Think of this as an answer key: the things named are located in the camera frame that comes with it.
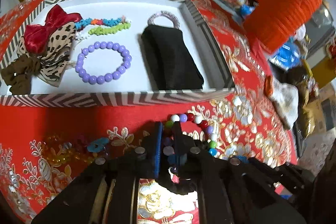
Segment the table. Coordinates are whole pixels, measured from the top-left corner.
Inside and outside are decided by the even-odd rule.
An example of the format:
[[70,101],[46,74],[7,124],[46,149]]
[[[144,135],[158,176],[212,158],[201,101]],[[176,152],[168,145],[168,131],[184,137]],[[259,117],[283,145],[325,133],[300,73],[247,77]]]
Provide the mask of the table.
[[[0,59],[18,26],[42,0],[25,0],[0,19]],[[85,151],[79,160],[55,161],[64,145],[78,139],[109,137],[110,155],[122,155],[139,146],[154,121],[191,112],[212,124],[220,136],[217,157],[254,156],[275,167],[296,163],[292,135],[285,131],[272,103],[263,95],[264,72],[250,56],[244,31],[212,0],[192,0],[222,49],[236,84],[236,92],[221,100],[195,104],[34,108],[0,106],[0,189],[16,215],[29,223],[86,166]],[[203,139],[193,123],[182,125],[186,134]],[[155,182],[143,180],[141,223],[183,220],[198,223],[195,193],[176,197]]]

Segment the red bow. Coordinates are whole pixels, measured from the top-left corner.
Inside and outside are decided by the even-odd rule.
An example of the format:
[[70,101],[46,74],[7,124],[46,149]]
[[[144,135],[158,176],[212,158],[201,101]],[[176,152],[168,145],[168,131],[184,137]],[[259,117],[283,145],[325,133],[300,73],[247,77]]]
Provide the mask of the red bow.
[[47,14],[45,25],[27,25],[25,34],[26,50],[33,54],[41,54],[45,50],[50,35],[59,27],[68,22],[78,22],[82,19],[78,13],[67,14],[58,4],[56,4]]

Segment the striped box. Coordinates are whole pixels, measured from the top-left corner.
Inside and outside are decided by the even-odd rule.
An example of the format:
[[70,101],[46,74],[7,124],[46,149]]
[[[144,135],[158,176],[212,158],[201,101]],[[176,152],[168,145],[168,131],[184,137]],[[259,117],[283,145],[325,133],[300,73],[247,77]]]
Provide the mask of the striped box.
[[[56,4],[65,0],[44,0],[26,18],[11,40],[3,59],[0,69],[5,68],[12,61],[13,52],[16,51],[20,37],[24,34],[26,26],[48,5]],[[209,90],[158,90],[146,92],[115,92],[115,93],[67,93],[67,94],[28,94],[28,95],[4,95],[0,96],[0,104],[4,106],[35,106],[35,107],[90,107],[90,106],[132,106],[201,102],[210,99],[221,99],[235,90],[235,85],[226,64],[224,56],[214,38],[209,26],[204,21],[191,0],[170,0],[185,3],[193,19],[204,34],[212,50],[214,61],[217,63],[224,79],[225,87],[222,89]]]

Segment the orange mesh roll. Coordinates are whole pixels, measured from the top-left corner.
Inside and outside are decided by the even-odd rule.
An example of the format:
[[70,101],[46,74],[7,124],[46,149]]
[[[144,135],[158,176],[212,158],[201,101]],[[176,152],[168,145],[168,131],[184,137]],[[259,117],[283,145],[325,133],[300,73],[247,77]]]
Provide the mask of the orange mesh roll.
[[311,18],[321,4],[322,0],[262,0],[245,20],[244,28],[272,54]]

